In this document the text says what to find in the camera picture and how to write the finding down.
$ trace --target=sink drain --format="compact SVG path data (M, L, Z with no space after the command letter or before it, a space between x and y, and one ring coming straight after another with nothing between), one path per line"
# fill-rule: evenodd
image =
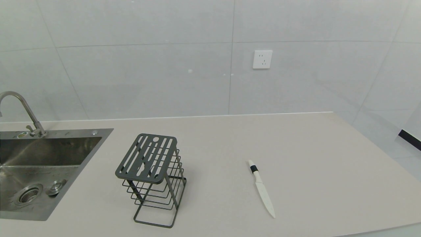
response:
M32 184L20 191L19 197L15 203L18 205L24 205L32 202L40 195L42 190L43 186L41 184Z
M45 193L49 196L54 196L56 194L58 194L61 189L63 188L63 186L66 184L66 180L65 179L61 179L61 180L56 180L51 184L51 187L49 189L47 189L45 191Z

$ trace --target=gray knife holder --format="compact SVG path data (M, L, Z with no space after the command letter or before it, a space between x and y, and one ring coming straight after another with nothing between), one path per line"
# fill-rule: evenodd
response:
M187 181L176 145L175 137L139 134L115 171L139 205L135 222L173 227ZM139 220L141 212L145 217Z

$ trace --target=white countertop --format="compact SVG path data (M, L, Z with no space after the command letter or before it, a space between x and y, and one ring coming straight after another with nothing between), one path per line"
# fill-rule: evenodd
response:
M0 131L27 124L0 124ZM334 113L42 124L114 131L47 221L0 219L2 236L330 237L421 222L421 183ZM114 174L140 133L178 140L187 185L171 229L135 223L138 206ZM249 159L276 219L260 200ZM415 236L419 227L396 230Z

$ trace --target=wall outlet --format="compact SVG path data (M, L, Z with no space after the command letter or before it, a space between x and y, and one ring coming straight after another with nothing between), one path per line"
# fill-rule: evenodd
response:
M270 68L270 61L272 61L272 53L272 50L254 51L253 69Z

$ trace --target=sink basin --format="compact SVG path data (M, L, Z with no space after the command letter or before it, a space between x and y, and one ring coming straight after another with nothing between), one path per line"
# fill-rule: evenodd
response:
M111 131L0 132L0 218L47 220Z

